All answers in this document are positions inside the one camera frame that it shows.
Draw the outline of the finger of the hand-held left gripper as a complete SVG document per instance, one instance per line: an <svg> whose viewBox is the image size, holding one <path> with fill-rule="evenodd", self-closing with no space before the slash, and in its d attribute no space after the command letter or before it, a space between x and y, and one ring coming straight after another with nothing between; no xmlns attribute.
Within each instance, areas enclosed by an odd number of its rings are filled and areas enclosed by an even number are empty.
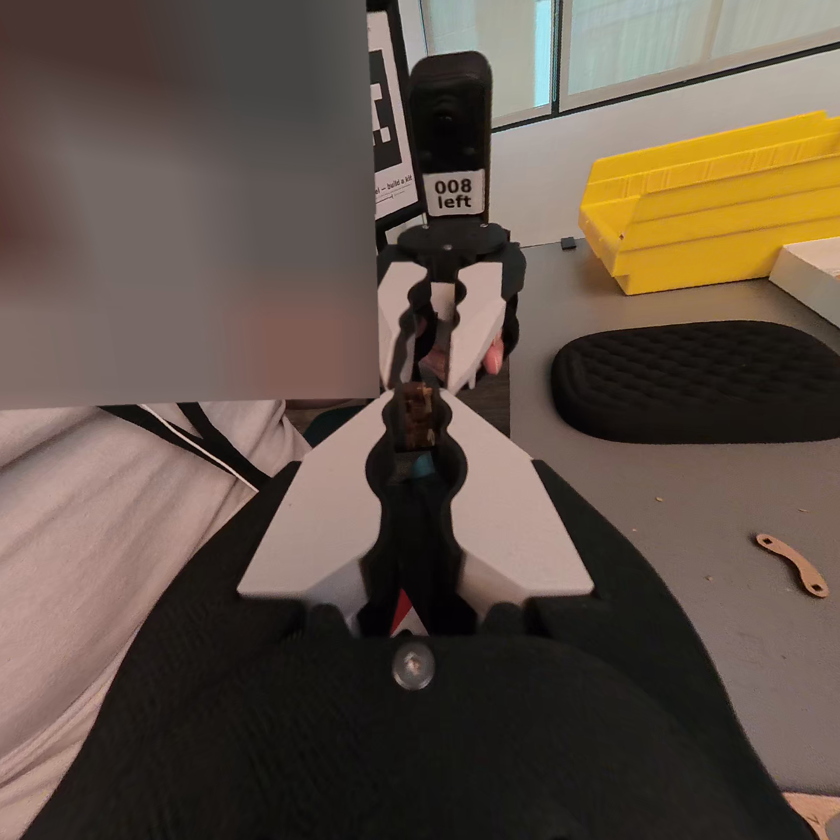
<svg viewBox="0 0 840 840"><path fill-rule="evenodd" d="M455 304L449 334L446 388L473 388L488 349L502 329L507 303L501 295L502 265L481 262L458 273L465 295Z"/></svg>
<svg viewBox="0 0 840 840"><path fill-rule="evenodd" d="M379 369L386 391L412 378L417 310L429 291L427 269L409 261L392 262L378 286Z"/></svg>

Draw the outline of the black quilted pad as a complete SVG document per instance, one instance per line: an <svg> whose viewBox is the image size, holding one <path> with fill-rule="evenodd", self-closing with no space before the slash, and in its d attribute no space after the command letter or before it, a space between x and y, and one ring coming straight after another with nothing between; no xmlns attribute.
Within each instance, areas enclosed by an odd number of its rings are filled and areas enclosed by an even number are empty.
<svg viewBox="0 0 840 840"><path fill-rule="evenodd" d="M550 366L556 413L633 445L777 445L839 437L839 357L783 324L734 320L604 331Z"/></svg>

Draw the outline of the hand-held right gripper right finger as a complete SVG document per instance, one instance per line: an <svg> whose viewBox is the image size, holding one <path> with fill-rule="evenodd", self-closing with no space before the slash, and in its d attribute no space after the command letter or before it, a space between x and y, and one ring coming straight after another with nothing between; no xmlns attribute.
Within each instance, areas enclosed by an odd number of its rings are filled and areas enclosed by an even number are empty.
<svg viewBox="0 0 840 840"><path fill-rule="evenodd" d="M470 407L441 392L447 431L463 451L466 478L451 502L464 560L465 601L587 596L594 590L531 457Z"/></svg>

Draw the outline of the black framed marker sign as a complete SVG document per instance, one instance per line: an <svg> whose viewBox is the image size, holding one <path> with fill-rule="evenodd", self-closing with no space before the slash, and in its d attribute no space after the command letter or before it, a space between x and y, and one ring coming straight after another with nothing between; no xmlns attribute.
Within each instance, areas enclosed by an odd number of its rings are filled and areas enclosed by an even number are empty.
<svg viewBox="0 0 840 840"><path fill-rule="evenodd" d="M397 1L367 1L376 233L424 212L413 151L409 72Z"/></svg>

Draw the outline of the yellow plastic bin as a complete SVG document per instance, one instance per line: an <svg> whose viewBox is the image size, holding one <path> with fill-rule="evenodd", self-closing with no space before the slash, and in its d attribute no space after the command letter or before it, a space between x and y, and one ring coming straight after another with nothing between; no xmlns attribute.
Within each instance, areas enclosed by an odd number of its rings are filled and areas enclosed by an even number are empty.
<svg viewBox="0 0 840 840"><path fill-rule="evenodd" d="M824 111L594 162L579 211L627 296L767 277L839 234L839 118Z"/></svg>

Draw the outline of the white box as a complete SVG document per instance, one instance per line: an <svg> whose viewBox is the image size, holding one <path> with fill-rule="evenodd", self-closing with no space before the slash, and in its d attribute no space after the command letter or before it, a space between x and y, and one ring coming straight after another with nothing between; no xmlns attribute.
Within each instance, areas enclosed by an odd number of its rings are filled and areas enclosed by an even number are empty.
<svg viewBox="0 0 840 840"><path fill-rule="evenodd" d="M839 237L783 246L769 280L839 327Z"/></svg>

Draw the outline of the window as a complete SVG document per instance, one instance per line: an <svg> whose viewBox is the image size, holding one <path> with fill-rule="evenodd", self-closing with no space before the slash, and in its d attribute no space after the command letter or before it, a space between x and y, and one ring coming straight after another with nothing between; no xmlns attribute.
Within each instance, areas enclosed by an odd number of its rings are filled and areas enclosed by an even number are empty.
<svg viewBox="0 0 840 840"><path fill-rule="evenodd" d="M492 126L548 119L838 42L838 1L422 1L429 55L476 50Z"/></svg>

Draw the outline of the person's white shirt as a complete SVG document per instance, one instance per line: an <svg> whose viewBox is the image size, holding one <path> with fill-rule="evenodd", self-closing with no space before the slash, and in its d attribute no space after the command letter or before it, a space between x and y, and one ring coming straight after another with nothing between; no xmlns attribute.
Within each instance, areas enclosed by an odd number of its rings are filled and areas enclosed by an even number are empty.
<svg viewBox="0 0 840 840"><path fill-rule="evenodd" d="M1 413L2 838L20 838L142 623L256 492L101 408Z"/></svg>

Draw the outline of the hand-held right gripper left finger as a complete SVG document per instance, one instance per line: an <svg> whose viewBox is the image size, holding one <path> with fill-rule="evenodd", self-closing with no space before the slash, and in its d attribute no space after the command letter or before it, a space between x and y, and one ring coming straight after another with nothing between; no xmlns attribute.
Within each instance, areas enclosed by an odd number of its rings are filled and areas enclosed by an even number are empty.
<svg viewBox="0 0 840 840"><path fill-rule="evenodd" d="M238 584L241 596L368 599L361 560L378 539L382 505L365 465L393 395L384 392L306 454Z"/></svg>

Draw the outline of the thin curved wooden strip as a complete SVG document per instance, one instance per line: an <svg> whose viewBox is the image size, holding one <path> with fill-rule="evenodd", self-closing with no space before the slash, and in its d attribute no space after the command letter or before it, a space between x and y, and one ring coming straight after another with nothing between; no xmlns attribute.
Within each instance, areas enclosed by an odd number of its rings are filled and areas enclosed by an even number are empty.
<svg viewBox="0 0 840 840"><path fill-rule="evenodd" d="M801 588L810 596L826 599L830 590L822 573L801 552L790 544L768 533L759 532L754 536L755 543L763 550L782 559L794 570Z"/></svg>

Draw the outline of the small wooden model part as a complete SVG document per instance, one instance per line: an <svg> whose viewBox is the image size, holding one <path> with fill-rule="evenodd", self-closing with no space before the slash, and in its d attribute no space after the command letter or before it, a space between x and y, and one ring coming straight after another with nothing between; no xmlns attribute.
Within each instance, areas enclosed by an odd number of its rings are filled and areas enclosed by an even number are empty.
<svg viewBox="0 0 840 840"><path fill-rule="evenodd" d="M402 425L400 447L404 452L420 452L437 445L436 391L422 381L402 387Z"/></svg>

